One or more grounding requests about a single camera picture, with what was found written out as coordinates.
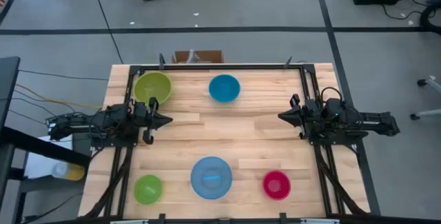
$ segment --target green bowl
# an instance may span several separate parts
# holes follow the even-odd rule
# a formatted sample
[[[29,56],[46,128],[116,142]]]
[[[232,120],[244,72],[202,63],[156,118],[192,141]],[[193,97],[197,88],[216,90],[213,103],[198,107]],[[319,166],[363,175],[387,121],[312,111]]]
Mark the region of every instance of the green bowl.
[[[146,105],[150,97],[156,97],[158,103],[162,104],[172,93],[172,82],[162,72],[148,72],[136,81],[133,93],[137,101]]]
[[[135,183],[135,199],[140,204],[152,204],[156,202],[163,192],[161,180],[154,175],[142,176]]]

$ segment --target light blue bowl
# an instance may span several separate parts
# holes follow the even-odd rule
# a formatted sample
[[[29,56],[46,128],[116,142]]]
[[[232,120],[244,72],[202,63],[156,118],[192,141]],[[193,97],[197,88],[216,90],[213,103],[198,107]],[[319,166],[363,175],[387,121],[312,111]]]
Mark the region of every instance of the light blue bowl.
[[[221,158],[205,157],[194,165],[191,182],[193,190],[200,197],[207,200],[218,199],[232,186],[232,170]]]
[[[222,74],[214,77],[209,83],[209,94],[221,103],[230,103],[240,92],[239,81],[232,75]]]

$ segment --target yellow cable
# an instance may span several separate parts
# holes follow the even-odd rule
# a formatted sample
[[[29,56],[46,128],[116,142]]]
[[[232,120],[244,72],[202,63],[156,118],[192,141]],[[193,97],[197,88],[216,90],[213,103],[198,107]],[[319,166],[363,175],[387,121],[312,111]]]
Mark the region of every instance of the yellow cable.
[[[49,99],[46,98],[44,96],[41,96],[40,94],[36,93],[35,91],[31,90],[30,88],[27,88],[26,86],[23,86],[19,83],[15,84],[16,86],[19,86],[20,88],[23,88],[24,90],[27,90],[31,93],[33,93],[34,95],[36,95],[37,97],[45,100],[45,101],[49,101],[49,102],[53,102],[53,103],[64,103],[64,104],[71,104],[71,105],[76,105],[79,107],[85,107],[85,108],[94,108],[94,109],[101,109],[102,106],[94,106],[94,105],[89,105],[89,104],[82,104],[82,103],[75,103],[75,102],[71,102],[71,101],[63,101],[63,100],[56,100],[56,99]]]

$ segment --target red bowl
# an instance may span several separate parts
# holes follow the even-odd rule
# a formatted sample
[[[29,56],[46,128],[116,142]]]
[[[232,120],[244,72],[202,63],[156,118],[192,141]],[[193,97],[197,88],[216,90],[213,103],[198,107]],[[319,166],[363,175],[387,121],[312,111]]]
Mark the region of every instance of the red bowl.
[[[283,200],[291,191],[291,183],[285,173],[271,171],[263,177],[263,190],[271,199]]]

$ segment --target yellow bottle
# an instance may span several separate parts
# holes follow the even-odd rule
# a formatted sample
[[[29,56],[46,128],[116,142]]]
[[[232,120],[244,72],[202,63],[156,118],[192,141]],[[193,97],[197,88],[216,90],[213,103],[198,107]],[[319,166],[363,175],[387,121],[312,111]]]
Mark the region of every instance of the yellow bottle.
[[[67,162],[59,162],[52,168],[52,176],[58,179],[78,181],[84,176],[84,167]]]

